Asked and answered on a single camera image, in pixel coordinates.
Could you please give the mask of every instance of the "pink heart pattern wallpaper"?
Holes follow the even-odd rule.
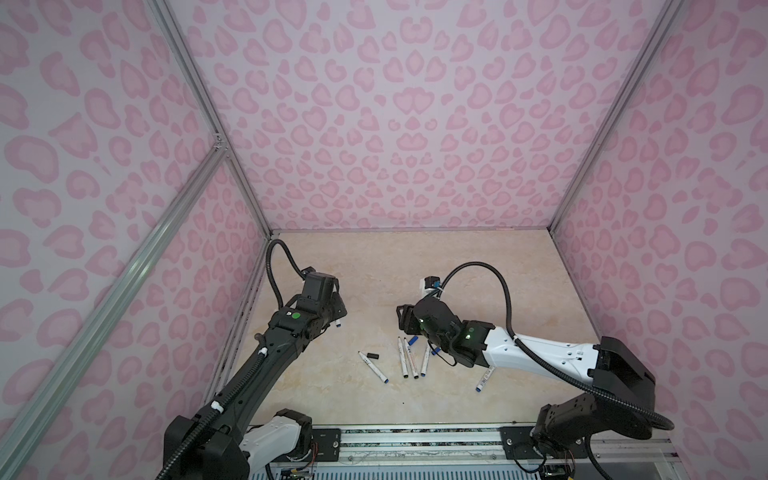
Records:
[[[222,165],[19,478],[154,478],[165,428],[203,404],[262,242]]]
[[[549,225],[661,0],[175,0],[277,229]]]
[[[768,472],[765,25],[765,2],[691,3],[556,236],[692,480]]]
[[[0,5],[0,435],[212,145],[147,14]]]

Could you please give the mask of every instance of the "white marker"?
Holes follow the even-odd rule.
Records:
[[[478,383],[478,385],[475,387],[475,390],[477,390],[478,392],[482,391],[482,388],[485,386],[488,379],[491,378],[491,374],[493,373],[494,370],[496,370],[496,367],[494,366],[489,366],[488,369],[485,370],[485,375],[482,376],[482,378],[480,379],[480,383]]]
[[[411,373],[413,373],[413,378],[417,379],[419,377],[419,371],[416,369],[416,362],[413,361],[413,352],[411,352],[411,346],[408,344],[408,340],[406,339],[402,339],[402,343],[406,348],[406,356],[408,357],[408,361],[411,366]]]
[[[424,359],[422,360],[422,376],[427,376],[427,363],[429,363],[429,341],[427,340],[426,349],[424,350]]]
[[[389,383],[389,379],[388,379],[388,378],[386,378],[386,375],[384,375],[384,374],[382,373],[382,371],[381,371],[381,370],[379,370],[378,368],[376,368],[376,366],[375,366],[375,365],[373,365],[373,362],[371,362],[370,360],[368,360],[368,357],[366,357],[365,355],[363,355],[363,354],[362,354],[362,352],[358,352],[357,354],[358,354],[358,355],[360,355],[360,358],[363,360],[363,362],[365,362],[365,363],[366,363],[366,365],[368,365],[369,367],[371,367],[371,370],[373,370],[373,372],[374,372],[374,373],[375,373],[375,374],[376,374],[376,375],[377,375],[377,376],[378,376],[378,377],[379,377],[379,378],[382,380],[382,382],[384,382],[384,383]]]
[[[402,340],[397,337],[397,349],[400,350],[400,366],[402,367],[402,377],[408,378],[408,367],[406,366],[406,351],[402,349]]]

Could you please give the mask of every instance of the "metal grille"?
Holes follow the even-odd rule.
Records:
[[[263,471],[250,480],[266,480]],[[318,467],[314,480],[541,480],[513,465]]]

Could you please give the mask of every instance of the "marker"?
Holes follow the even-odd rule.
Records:
[[[377,369],[376,366],[373,365],[373,362],[368,360],[368,358],[363,355],[362,352],[358,352],[357,354],[360,355],[360,358],[363,360],[363,362],[366,363],[367,366],[371,367],[371,370],[373,370],[373,372],[382,380],[382,382],[389,383],[389,379],[386,378],[386,375],[384,375],[381,370]]]
[[[429,363],[429,342],[424,349],[424,359],[422,360],[422,376],[427,376],[427,363]]]
[[[485,370],[485,375],[482,376],[482,378],[480,379],[480,383],[478,383],[478,385],[475,387],[475,390],[477,390],[478,392],[482,391],[482,388],[485,386],[488,379],[491,378],[491,374],[493,373],[494,370],[496,370],[496,367],[494,366],[489,366],[488,369]]]
[[[402,340],[400,337],[397,337],[397,348],[400,350],[400,366],[402,367],[402,377],[407,379],[408,367],[406,366],[406,353],[405,350],[402,349]]]
[[[411,346],[406,342],[406,339],[402,339],[402,342],[406,345],[406,356],[408,357],[408,361],[411,365],[411,373],[413,373],[413,378],[417,379],[419,377],[419,371],[416,369],[416,362],[413,361],[413,352],[411,352]]]

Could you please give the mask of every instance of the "wall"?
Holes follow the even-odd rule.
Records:
[[[657,376],[692,479],[765,478],[764,2],[693,2],[556,240],[591,316]]]
[[[222,165],[20,478],[154,478],[165,428],[202,406],[258,232]]]
[[[282,229],[548,225],[662,3],[171,2]]]
[[[0,435],[210,150],[141,0],[0,6]]]

